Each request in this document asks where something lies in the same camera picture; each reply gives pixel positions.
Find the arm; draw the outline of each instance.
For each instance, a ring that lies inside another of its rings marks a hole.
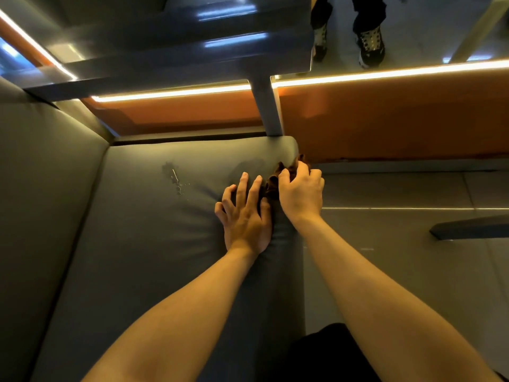
[[[226,188],[216,214],[225,225],[228,252],[218,262],[135,321],[84,378],[94,381],[191,381],[205,366],[244,277],[270,242],[270,208],[262,201],[262,177],[246,200],[247,174],[231,201],[235,185]]]
[[[498,381],[440,315],[347,244],[320,217],[324,180],[300,162],[279,175],[285,214],[311,255],[362,352],[384,382]]]

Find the seat cushion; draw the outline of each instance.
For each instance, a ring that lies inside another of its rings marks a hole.
[[[108,143],[0,78],[0,380],[25,378]]]
[[[32,381],[82,379],[132,322],[225,254],[213,212],[225,187],[244,171],[267,178],[297,152],[291,137],[111,147]],[[278,204],[273,221],[200,380],[265,379],[304,334],[302,242]]]

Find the forearm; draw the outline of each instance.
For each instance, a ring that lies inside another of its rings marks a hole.
[[[321,218],[297,229],[380,379],[499,381],[449,323],[373,266]]]
[[[84,381],[191,381],[207,362],[254,257],[231,251],[151,308]]]

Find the finger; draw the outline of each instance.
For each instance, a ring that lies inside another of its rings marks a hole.
[[[320,178],[322,178],[322,171],[320,169],[311,169],[309,175],[314,181],[320,182]]]
[[[232,217],[233,210],[235,209],[235,206],[233,206],[232,202],[232,192],[235,190],[236,185],[230,185],[225,189],[225,192],[223,193],[223,197],[221,199],[221,203],[223,205],[223,208],[225,209],[226,215],[228,218]]]
[[[249,174],[244,172],[242,173],[242,177],[240,177],[239,187],[237,188],[237,202],[235,205],[237,208],[243,208],[246,205],[246,190],[247,190],[247,180],[249,178]]]
[[[251,189],[249,190],[249,194],[247,196],[247,203],[246,207],[248,209],[256,211],[256,207],[258,204],[258,196],[260,195],[260,186],[262,185],[262,176],[258,176],[251,186]]]
[[[262,224],[265,226],[272,227],[272,218],[270,216],[270,204],[267,197],[264,197],[260,202],[260,215],[262,218]]]
[[[299,161],[299,166],[297,166],[297,177],[305,174],[309,175],[309,167],[304,162]]]
[[[283,169],[279,176],[277,177],[279,181],[279,187],[283,187],[289,184],[289,171],[288,169]]]
[[[228,216],[224,211],[222,202],[216,202],[216,206],[214,207],[214,213],[216,214],[217,218],[220,219],[221,224],[225,226],[226,223],[228,222]]]

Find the shoe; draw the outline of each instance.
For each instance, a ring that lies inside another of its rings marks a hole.
[[[313,61],[321,63],[327,54],[327,23],[321,28],[315,29],[315,54]]]
[[[380,25],[372,31],[357,33],[356,43],[360,48],[359,64],[362,68],[377,68],[382,63],[385,57],[385,45]]]

